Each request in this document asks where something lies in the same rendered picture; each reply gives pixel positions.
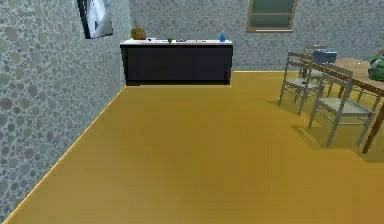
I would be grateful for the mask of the black cabinet with white top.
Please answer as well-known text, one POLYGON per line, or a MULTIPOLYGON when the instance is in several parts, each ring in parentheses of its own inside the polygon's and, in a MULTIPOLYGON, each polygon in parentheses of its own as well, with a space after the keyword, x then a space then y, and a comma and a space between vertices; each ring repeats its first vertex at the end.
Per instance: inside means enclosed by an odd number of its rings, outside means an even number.
POLYGON ((229 40, 126 40, 120 49, 127 86, 230 84, 229 40))

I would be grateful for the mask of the brown and red round object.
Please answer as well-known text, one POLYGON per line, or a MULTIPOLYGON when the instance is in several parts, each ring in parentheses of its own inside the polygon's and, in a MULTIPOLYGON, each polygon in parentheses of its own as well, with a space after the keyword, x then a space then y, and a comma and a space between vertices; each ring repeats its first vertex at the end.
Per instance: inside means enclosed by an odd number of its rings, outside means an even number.
POLYGON ((134 40, 145 40, 146 39, 146 33, 141 28, 133 28, 131 30, 131 37, 134 40))

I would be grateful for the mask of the grey wooden chair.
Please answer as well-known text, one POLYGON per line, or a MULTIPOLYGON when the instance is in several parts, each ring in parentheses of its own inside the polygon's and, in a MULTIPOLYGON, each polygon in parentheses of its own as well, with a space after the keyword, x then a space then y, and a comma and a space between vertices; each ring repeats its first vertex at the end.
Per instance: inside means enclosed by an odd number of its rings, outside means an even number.
POLYGON ((303 106, 311 96, 311 93, 315 95, 321 89, 320 84, 312 80, 313 62, 314 57, 307 53, 289 51, 287 54, 279 102, 282 102, 285 92, 292 93, 294 101, 301 98, 298 114, 302 113, 303 106), (288 77, 288 69, 290 67, 297 67, 299 69, 299 75, 296 78, 288 77))
MULTIPOLYGON (((307 54, 313 54, 315 50, 327 49, 327 48, 328 48, 327 45, 319 45, 319 44, 306 45, 305 48, 304 48, 304 52, 307 53, 307 54)), ((315 69, 312 70, 312 73, 311 73, 311 80, 312 81, 319 82, 321 76, 322 76, 322 72, 321 71, 318 71, 318 70, 315 70, 315 69)), ((324 84, 328 85, 327 95, 330 95, 330 93, 332 91, 333 84, 331 82, 329 82, 329 81, 324 81, 324 84)))
POLYGON ((322 72, 319 83, 320 90, 317 93, 308 127, 312 127, 317 112, 329 120, 332 123, 332 128, 326 143, 326 146, 329 147, 339 125, 362 125, 362 132, 356 142, 356 145, 359 146, 367 133, 369 125, 372 123, 375 112, 350 99, 350 93, 353 88, 352 70, 332 63, 325 63, 324 67, 325 69, 322 72), (323 82, 325 80, 343 87, 344 95, 341 98, 323 97, 323 82))

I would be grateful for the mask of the blue box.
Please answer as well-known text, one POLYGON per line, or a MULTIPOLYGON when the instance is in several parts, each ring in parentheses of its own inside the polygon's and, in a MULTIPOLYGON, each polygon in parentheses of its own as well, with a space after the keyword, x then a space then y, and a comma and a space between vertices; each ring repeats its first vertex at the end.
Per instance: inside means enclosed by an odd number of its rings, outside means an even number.
POLYGON ((317 49, 313 53, 316 64, 335 63, 337 52, 328 49, 317 49))

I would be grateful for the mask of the wooden dining table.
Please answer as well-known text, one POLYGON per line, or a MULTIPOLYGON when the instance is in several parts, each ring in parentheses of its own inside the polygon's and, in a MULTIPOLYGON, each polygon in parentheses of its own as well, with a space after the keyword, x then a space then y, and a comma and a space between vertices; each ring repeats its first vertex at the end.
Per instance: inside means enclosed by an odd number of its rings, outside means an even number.
MULTIPOLYGON (((337 66, 353 71, 352 90, 355 90, 357 87, 359 87, 360 95, 368 94, 371 96, 375 96, 376 101, 373 105, 373 108, 371 109, 375 112, 375 109, 377 108, 377 105, 379 104, 380 100, 384 98, 384 82, 371 80, 369 78, 368 69, 370 67, 370 64, 368 62, 362 62, 353 58, 337 59, 336 63, 332 63, 332 64, 335 64, 337 66)), ((321 72, 323 72, 323 70, 325 69, 324 64, 320 65, 314 62, 312 64, 312 68, 319 70, 321 72)), ((340 87, 339 95, 337 97, 341 98, 343 95, 344 95, 344 88, 340 87)), ((363 154, 366 154, 368 152, 368 149, 375 135, 377 134, 382 122, 384 121, 384 103, 379 109, 379 113, 378 114, 375 113, 372 121, 374 121, 374 125, 363 147, 363 151, 362 151, 363 154)))

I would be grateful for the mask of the green round object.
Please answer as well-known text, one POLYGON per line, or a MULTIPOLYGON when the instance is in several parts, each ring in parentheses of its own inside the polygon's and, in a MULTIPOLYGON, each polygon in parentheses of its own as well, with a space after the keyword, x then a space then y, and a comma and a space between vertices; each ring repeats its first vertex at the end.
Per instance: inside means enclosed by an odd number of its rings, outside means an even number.
POLYGON ((384 58, 377 58, 370 61, 368 75, 371 80, 384 82, 384 58))

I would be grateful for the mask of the black framed wall picture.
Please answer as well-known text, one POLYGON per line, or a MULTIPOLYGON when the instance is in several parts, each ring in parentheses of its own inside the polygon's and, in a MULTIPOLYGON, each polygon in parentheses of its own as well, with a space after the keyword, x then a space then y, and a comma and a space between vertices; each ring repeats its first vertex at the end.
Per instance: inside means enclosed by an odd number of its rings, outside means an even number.
POLYGON ((112 16, 107 0, 77 0, 86 39, 113 34, 112 16))

